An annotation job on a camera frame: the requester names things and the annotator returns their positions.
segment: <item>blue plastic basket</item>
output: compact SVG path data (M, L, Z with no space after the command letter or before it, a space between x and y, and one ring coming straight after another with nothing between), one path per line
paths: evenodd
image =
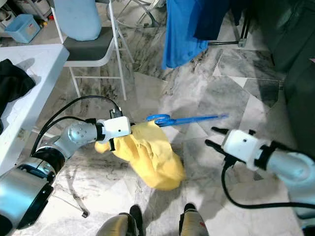
M30 14L18 15L14 21L4 29L15 41L29 43L40 31L39 25Z

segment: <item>gray chair seat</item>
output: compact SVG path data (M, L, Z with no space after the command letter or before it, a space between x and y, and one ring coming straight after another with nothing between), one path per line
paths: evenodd
M112 39L112 28L102 27L99 37L95 40L77 41L68 37L63 45L70 52L68 61L100 60L106 55Z

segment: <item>blue shirt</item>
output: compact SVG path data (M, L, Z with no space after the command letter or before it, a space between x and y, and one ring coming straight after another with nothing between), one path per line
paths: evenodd
M191 61L208 48L208 41L193 37L202 0L167 0L167 23L162 69Z

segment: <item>white table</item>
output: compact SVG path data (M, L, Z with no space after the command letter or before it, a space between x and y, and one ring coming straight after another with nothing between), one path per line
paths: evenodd
M0 48L0 61L10 59L36 82L24 97L8 103L1 116L0 175L18 159L68 56L62 44Z
M0 0L0 8L5 5L6 1L7 1L7 0Z

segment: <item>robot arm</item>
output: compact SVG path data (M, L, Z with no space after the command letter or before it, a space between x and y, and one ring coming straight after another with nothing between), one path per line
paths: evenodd
M250 170L258 168L275 173L289 193L291 202L315 204L315 162L312 158L286 146L260 140L242 130L213 130L225 134L220 145L206 140L206 144L228 157L237 158ZM315 226L315 209L295 207L294 211L303 229Z
M75 151L91 142L107 142L131 133L127 117L76 122L51 138L35 154L0 177L0 236L31 226L53 192L56 175Z

